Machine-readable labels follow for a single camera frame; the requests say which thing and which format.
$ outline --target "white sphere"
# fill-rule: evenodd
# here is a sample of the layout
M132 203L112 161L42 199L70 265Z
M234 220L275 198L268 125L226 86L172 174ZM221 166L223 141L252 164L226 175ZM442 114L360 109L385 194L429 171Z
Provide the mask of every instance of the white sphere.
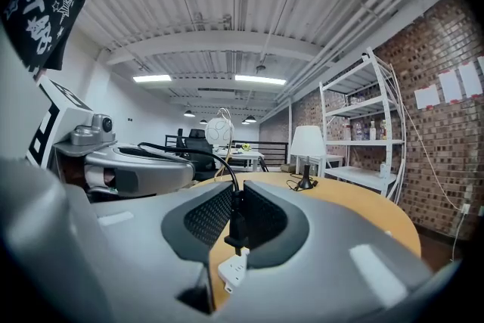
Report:
M234 125L229 124L227 119L216 117L211 119L205 127L205 138L211 144L221 146L228 145L230 141L230 128L232 127L232 136L234 134Z

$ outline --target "power strip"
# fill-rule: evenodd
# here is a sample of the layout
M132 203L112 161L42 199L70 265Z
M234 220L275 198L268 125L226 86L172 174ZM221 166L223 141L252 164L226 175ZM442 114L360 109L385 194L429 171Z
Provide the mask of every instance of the power strip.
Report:
M225 282L225 290L232 293L240 285L247 270L249 250L243 248L241 256L234 255L219 265L219 276Z

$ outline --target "round table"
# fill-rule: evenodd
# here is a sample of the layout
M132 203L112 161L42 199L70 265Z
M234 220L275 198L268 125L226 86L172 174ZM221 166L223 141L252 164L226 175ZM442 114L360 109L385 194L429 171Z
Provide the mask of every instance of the round table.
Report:
M287 188L287 180L298 181L290 174L283 172L248 172L237 174L240 188L244 181L257 181L269 183L274 186ZM217 182L230 181L229 175L217 179ZM420 257L420 240L412 221L402 209L381 195L349 183L338 182L333 179L317 178L318 185L311 190L299 191L301 195L327 200L347 207L363 216L383 231L390 231L392 236L402 245L406 246L416 256ZM210 179L201 182L195 187L213 183ZM234 255L234 248L227 245L223 239L228 235L228 224L220 234L219 239L210 251L210 277L212 279L213 296L216 308L220 308L228 299L229 294L224 290L224 283L218 274L219 264Z

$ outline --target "black mesh panel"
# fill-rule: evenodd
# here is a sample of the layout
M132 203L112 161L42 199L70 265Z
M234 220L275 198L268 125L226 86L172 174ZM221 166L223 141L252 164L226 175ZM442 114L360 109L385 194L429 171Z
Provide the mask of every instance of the black mesh panel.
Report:
M256 249L278 236L287 226L286 213L275 203L244 187L244 216L247 224L249 249Z
M230 212L231 187L188 212L184 224L195 238L212 248L227 225Z

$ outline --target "floor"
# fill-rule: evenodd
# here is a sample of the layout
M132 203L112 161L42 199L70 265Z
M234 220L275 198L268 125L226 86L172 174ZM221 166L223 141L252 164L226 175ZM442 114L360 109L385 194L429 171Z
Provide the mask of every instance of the floor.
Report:
M451 262L452 246L435 241L426 235L419 234L420 245L422 246L422 260L434 271L439 271L442 267ZM458 247L455 248L455 259L461 258Z

